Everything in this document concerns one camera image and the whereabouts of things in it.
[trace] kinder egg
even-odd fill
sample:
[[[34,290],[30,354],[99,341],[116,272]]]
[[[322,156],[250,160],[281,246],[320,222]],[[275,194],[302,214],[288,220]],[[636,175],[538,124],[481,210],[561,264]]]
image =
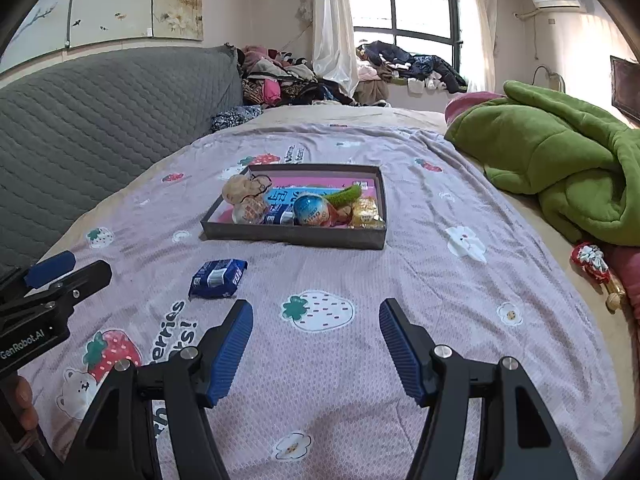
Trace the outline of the kinder egg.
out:
[[[319,195],[305,194],[293,203],[293,214],[300,225],[331,225],[331,205]]]

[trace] white curtain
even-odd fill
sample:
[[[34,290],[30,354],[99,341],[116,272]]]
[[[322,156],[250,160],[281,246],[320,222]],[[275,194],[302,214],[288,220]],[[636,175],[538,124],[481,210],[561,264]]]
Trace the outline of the white curtain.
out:
[[[495,91],[497,0],[460,0],[460,73],[469,92]]]
[[[349,0],[314,0],[314,71],[353,96],[358,85]]]

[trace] floral wallpaper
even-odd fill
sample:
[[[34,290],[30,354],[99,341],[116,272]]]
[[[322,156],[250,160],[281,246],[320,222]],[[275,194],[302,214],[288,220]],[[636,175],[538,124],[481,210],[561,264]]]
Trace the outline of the floral wallpaper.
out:
[[[0,72],[64,48],[151,36],[203,40],[202,0],[39,0],[0,58]]]
[[[65,47],[69,0],[39,0],[0,58],[0,72]]]
[[[154,0],[154,36],[202,40],[202,0]]]

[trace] green snack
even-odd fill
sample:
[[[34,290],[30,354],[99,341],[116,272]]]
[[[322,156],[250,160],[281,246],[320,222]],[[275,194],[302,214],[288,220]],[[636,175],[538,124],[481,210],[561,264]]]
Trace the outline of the green snack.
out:
[[[324,198],[329,204],[336,209],[340,209],[349,204],[353,204],[362,194],[362,188],[358,184],[346,187],[342,191],[332,193],[331,195],[325,195]]]

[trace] blue snack package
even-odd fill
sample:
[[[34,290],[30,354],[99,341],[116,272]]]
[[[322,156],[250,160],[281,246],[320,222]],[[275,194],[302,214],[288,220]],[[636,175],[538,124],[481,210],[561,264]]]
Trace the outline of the blue snack package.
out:
[[[247,268],[244,260],[216,260],[206,262],[191,279],[189,297],[230,298],[238,290],[238,283]]]
[[[286,204],[272,205],[262,220],[266,225],[294,225],[293,206]]]

